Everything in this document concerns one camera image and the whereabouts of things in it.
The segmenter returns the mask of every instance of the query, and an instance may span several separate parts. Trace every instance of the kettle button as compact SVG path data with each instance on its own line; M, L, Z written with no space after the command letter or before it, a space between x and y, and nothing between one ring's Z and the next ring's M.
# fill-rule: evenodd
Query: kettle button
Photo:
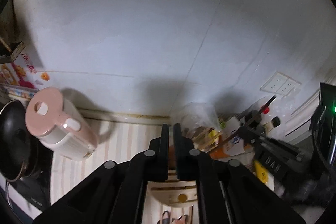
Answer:
M68 118L65 123L74 131L78 132L81 129L81 124L74 119Z

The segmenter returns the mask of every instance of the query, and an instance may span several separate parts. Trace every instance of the white wall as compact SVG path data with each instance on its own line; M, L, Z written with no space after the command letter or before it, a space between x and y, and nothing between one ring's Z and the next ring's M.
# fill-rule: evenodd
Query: white wall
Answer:
M334 66L330 0L14 0L37 70L77 106L168 115L191 101L235 112L275 71L301 105Z

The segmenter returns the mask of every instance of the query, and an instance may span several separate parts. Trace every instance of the electrical outlet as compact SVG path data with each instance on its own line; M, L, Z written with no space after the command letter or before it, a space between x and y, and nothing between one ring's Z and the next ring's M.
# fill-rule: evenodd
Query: electrical outlet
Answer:
M301 83L292 78L288 78L287 81L277 90L277 94L287 95L292 88L298 88L300 86Z
M261 87L260 90L270 92L270 93L277 93L277 91L282 87L282 85L289 79L288 76L276 72L266 83Z

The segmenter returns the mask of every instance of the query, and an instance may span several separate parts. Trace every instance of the red cap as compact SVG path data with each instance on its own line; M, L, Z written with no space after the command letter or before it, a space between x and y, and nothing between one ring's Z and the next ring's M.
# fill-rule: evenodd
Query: red cap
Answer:
M269 112L269 107L265 108L263 111L264 114L267 114L268 112Z

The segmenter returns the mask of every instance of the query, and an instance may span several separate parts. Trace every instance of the black wok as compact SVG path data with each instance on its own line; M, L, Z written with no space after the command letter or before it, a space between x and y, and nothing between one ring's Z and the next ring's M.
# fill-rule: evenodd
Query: black wok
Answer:
M29 176L36 168L38 140L26 128L25 113L18 100L0 111L0 172L10 182Z

